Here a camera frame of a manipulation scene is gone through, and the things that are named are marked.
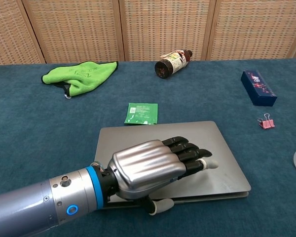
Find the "brown glass bottle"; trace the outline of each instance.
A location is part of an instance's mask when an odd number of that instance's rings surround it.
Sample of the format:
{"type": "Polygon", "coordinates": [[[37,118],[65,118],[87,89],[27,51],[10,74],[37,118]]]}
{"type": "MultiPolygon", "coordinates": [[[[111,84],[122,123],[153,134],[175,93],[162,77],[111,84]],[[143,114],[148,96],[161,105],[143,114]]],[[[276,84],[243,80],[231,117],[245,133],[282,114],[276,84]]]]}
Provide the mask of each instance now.
{"type": "Polygon", "coordinates": [[[184,68],[192,55],[192,51],[186,49],[174,51],[162,56],[163,59],[155,64],[154,70],[160,78],[165,79],[181,68],[184,68]]]}

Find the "green sachet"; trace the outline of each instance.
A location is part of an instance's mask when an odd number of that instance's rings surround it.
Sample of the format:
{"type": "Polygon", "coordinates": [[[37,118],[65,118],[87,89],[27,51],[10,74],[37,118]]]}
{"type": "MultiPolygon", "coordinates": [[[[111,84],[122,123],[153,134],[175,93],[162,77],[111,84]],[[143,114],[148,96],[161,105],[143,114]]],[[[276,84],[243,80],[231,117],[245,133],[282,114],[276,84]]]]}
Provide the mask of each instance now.
{"type": "Polygon", "coordinates": [[[157,124],[158,104],[129,103],[125,123],[157,124]]]}

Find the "bottle label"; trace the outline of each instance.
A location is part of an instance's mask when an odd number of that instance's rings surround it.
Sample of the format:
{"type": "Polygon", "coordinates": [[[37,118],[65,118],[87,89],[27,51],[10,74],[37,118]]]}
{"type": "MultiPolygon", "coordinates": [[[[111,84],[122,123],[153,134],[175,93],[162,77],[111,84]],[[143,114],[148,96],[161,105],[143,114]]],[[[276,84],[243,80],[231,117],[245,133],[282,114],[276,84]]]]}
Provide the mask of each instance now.
{"type": "Polygon", "coordinates": [[[173,52],[171,52],[169,54],[162,55],[160,57],[162,59],[168,60],[172,64],[172,67],[173,67],[172,74],[177,72],[181,68],[184,68],[188,63],[186,61],[185,56],[184,56],[184,51],[183,50],[176,50],[176,51],[173,51],[173,52]]]}

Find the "white fingertip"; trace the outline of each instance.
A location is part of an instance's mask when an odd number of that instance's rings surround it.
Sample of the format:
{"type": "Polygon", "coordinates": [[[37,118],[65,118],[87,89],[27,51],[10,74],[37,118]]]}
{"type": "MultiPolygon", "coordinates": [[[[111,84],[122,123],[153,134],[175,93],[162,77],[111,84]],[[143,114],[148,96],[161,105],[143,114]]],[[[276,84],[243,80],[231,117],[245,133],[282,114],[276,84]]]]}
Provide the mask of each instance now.
{"type": "Polygon", "coordinates": [[[218,162],[212,158],[205,157],[200,159],[204,165],[203,170],[205,169],[216,169],[219,165],[218,162]]]}
{"type": "Polygon", "coordinates": [[[150,213],[151,216],[154,216],[157,213],[167,211],[174,206],[174,201],[170,198],[152,202],[154,204],[155,210],[153,213],[150,213]]]}

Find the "green microfiber cloth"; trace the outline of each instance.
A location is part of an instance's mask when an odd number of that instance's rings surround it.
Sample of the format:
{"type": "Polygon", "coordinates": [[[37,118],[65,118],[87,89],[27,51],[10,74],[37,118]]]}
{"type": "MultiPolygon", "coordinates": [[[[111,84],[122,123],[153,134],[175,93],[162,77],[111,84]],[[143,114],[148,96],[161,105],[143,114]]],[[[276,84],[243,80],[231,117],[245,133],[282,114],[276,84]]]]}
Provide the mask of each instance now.
{"type": "Polygon", "coordinates": [[[117,69],[118,62],[97,64],[87,61],[74,66],[52,69],[41,77],[44,84],[62,87],[65,96],[80,95],[97,88],[117,69]]]}

